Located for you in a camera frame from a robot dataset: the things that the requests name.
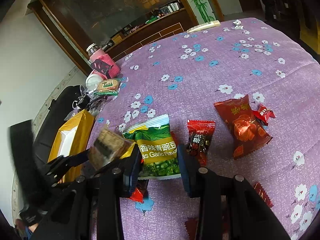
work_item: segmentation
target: wrapped candy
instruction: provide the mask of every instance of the wrapped candy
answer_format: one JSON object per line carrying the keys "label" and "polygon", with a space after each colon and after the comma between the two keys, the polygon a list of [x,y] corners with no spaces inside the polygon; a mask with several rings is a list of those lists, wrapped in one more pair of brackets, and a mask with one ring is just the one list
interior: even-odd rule
{"label": "wrapped candy", "polygon": [[240,99],[216,102],[213,105],[234,138],[234,159],[258,150],[271,141],[272,137],[256,121],[248,95]]}
{"label": "wrapped candy", "polygon": [[258,111],[252,111],[253,114],[259,119],[263,125],[268,126],[268,119],[270,117],[276,118],[275,114],[271,109],[266,108],[264,105],[259,104]]}

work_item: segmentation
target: snack bag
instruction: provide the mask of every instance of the snack bag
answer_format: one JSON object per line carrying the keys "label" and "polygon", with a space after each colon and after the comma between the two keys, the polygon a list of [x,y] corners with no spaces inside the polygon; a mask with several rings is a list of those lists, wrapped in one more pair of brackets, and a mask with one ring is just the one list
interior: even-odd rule
{"label": "snack bag", "polygon": [[248,95],[240,99],[216,102],[213,105],[233,136],[234,159],[258,150],[271,141],[272,137],[256,121]]}
{"label": "snack bag", "polygon": [[124,130],[122,135],[139,146],[144,160],[140,178],[174,179],[181,176],[167,114],[136,124]]}
{"label": "snack bag", "polygon": [[212,139],[215,121],[188,120],[189,143],[187,151],[195,156],[201,166],[207,165],[207,153]]}

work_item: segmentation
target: blue flower print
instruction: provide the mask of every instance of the blue flower print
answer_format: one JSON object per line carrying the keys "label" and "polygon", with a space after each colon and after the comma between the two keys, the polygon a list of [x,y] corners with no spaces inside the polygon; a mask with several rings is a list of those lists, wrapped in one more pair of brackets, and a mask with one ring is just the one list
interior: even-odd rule
{"label": "blue flower print", "polygon": [[172,84],[172,85],[168,86],[168,89],[169,90],[175,90],[177,87],[178,87],[177,84]]}
{"label": "blue flower print", "polygon": [[309,200],[310,200],[311,202],[316,201],[317,194],[318,194],[318,187],[317,187],[317,185],[312,185],[312,186],[310,187],[310,190],[309,190]]}
{"label": "blue flower print", "polygon": [[204,60],[204,56],[196,57],[195,60],[196,60],[197,62],[203,61],[203,60]]}
{"label": "blue flower print", "polygon": [[148,111],[148,107],[147,106],[143,106],[140,108],[140,112],[142,113],[146,113]]}
{"label": "blue flower print", "polygon": [[175,78],[174,78],[174,81],[175,82],[181,82],[183,80],[183,77],[182,76],[176,76]]}
{"label": "blue flower print", "polygon": [[216,66],[218,64],[219,64],[218,60],[212,60],[212,61],[210,61],[209,66],[213,67],[213,66]]}
{"label": "blue flower print", "polygon": [[258,70],[258,69],[253,69],[251,72],[252,72],[253,75],[257,75],[257,76],[261,76],[262,75],[262,72],[260,70]]}
{"label": "blue flower print", "polygon": [[98,122],[98,123],[103,123],[103,121],[104,121],[104,118],[103,118],[103,117],[100,117],[100,118],[97,119],[97,122]]}
{"label": "blue flower print", "polygon": [[153,102],[153,98],[151,95],[146,96],[146,98],[144,99],[144,103],[147,105],[151,105]]}

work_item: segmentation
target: jar lid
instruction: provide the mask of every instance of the jar lid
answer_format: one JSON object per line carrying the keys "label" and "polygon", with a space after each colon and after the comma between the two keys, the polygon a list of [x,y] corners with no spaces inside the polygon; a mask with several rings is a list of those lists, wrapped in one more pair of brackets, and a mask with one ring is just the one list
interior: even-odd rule
{"label": "jar lid", "polygon": [[86,51],[88,52],[89,49],[91,49],[93,46],[96,46],[96,44],[95,44],[95,43],[92,43],[92,44],[86,49]]}

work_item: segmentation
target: white flower print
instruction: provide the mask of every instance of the white flower print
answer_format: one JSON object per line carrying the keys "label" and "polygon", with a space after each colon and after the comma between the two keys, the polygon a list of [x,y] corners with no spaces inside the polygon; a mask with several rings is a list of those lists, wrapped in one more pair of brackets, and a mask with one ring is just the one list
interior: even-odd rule
{"label": "white flower print", "polygon": [[187,55],[187,54],[183,54],[180,58],[182,58],[182,59],[186,59],[186,58],[188,58],[189,57],[189,55]]}
{"label": "white flower print", "polygon": [[134,102],[131,104],[131,108],[133,108],[133,109],[139,108],[140,106],[141,106],[140,101],[134,101]]}
{"label": "white flower print", "polygon": [[304,155],[302,152],[296,151],[293,155],[293,162],[298,165],[301,166],[304,164]]}
{"label": "white flower print", "polygon": [[297,220],[300,218],[301,213],[302,213],[302,205],[296,205],[293,209],[293,212],[291,214],[291,223],[294,224],[297,222]]}
{"label": "white flower print", "polygon": [[252,97],[253,97],[254,101],[256,101],[258,103],[263,103],[264,99],[265,99],[265,97],[259,92],[253,93]]}
{"label": "white flower print", "polygon": [[294,233],[294,234],[291,236],[290,240],[298,240],[298,235],[297,235],[296,233]]}
{"label": "white flower print", "polygon": [[219,90],[221,93],[226,93],[228,95],[230,95],[231,92],[233,91],[232,86],[228,86],[227,84],[220,85]]}
{"label": "white flower print", "polygon": [[240,98],[243,98],[243,97],[244,97],[243,94],[235,94],[234,99],[240,99]]}
{"label": "white flower print", "polygon": [[305,212],[300,220],[300,231],[306,231],[312,222],[312,212]]}
{"label": "white flower print", "polygon": [[170,77],[170,76],[167,75],[167,74],[166,74],[166,75],[163,75],[162,78],[161,78],[161,81],[167,81],[167,80],[169,79],[169,77]]}
{"label": "white flower print", "polygon": [[278,62],[280,63],[280,64],[285,64],[285,60],[283,59],[283,58],[278,58]]}
{"label": "white flower print", "polygon": [[156,111],[154,109],[150,109],[147,113],[147,116],[150,118],[150,117],[154,117],[156,114]]}
{"label": "white flower print", "polygon": [[119,125],[119,131],[123,132],[125,126],[126,126],[126,124],[124,122],[121,125]]}
{"label": "white flower print", "polygon": [[248,54],[245,54],[245,53],[242,53],[242,54],[241,54],[241,58],[248,58],[248,57],[249,57]]}
{"label": "white flower print", "polygon": [[307,186],[305,184],[300,184],[296,187],[296,193],[294,194],[294,196],[298,199],[298,201],[304,200],[307,191]]}
{"label": "white flower print", "polygon": [[135,99],[139,99],[140,97],[141,97],[141,94],[139,93],[134,96]]}
{"label": "white flower print", "polygon": [[281,78],[285,78],[285,73],[283,71],[281,71],[281,70],[277,69],[276,74]]}
{"label": "white flower print", "polygon": [[140,113],[139,110],[134,110],[132,112],[132,118],[135,119],[139,115],[139,113]]}
{"label": "white flower print", "polygon": [[124,122],[129,122],[130,121],[130,118],[131,118],[131,112],[130,111],[127,111],[127,113],[124,115]]}

